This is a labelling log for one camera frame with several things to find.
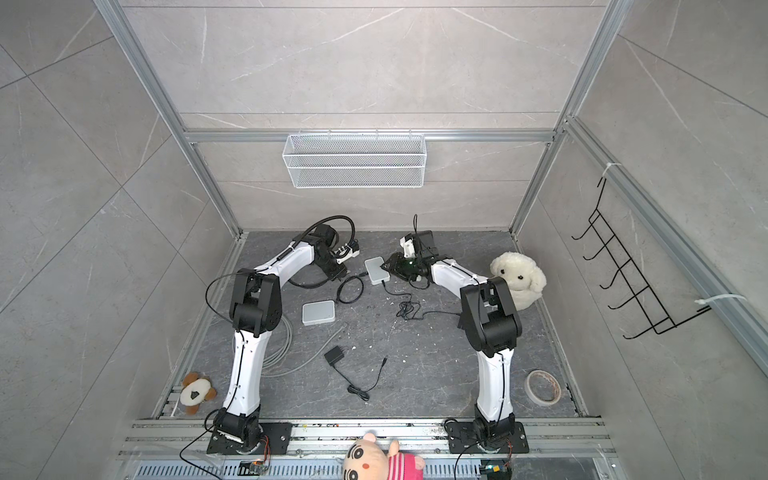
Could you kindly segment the white network switch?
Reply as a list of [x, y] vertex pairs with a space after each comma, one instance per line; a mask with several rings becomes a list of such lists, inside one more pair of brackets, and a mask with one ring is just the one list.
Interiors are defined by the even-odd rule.
[[381, 256], [364, 261], [368, 278], [373, 286], [389, 282], [391, 279], [390, 273], [383, 268], [384, 263], [385, 260]]
[[302, 306], [301, 321], [304, 326], [317, 326], [333, 323], [336, 318], [336, 303], [324, 300], [305, 303]]

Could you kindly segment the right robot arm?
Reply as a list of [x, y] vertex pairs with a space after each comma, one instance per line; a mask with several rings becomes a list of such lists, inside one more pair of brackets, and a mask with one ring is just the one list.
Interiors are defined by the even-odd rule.
[[470, 423], [449, 424], [449, 435], [468, 446], [493, 451], [521, 431], [512, 405], [511, 367], [522, 326], [506, 281], [476, 274], [452, 258], [407, 258], [397, 252], [382, 269], [403, 280], [425, 277], [461, 302], [458, 326], [478, 360], [479, 392]]

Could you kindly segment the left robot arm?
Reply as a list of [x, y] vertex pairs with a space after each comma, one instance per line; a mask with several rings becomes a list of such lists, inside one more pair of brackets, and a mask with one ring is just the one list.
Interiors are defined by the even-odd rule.
[[233, 289], [226, 319], [234, 329], [234, 359], [227, 395], [212, 423], [214, 440], [237, 453], [266, 445], [260, 384], [269, 339], [283, 317], [282, 287], [312, 264], [328, 281], [340, 279], [347, 273], [345, 262], [358, 254], [354, 221], [336, 214], [310, 225], [264, 264], [229, 275]]

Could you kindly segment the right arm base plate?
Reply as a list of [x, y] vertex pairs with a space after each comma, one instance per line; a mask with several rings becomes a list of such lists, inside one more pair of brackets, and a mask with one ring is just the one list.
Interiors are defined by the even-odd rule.
[[446, 419], [443, 428], [452, 454], [527, 454], [530, 447], [522, 423], [514, 416], [499, 422]]

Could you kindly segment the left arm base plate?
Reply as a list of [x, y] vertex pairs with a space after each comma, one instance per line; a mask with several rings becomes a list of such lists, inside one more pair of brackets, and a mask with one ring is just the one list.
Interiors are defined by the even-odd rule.
[[286, 455], [291, 438], [293, 425], [289, 422], [267, 422], [260, 425], [261, 432], [258, 442], [251, 447], [231, 440], [225, 435], [214, 432], [208, 442], [206, 453], [209, 455], [220, 454], [234, 455], [263, 455], [266, 447], [269, 447], [271, 455]]

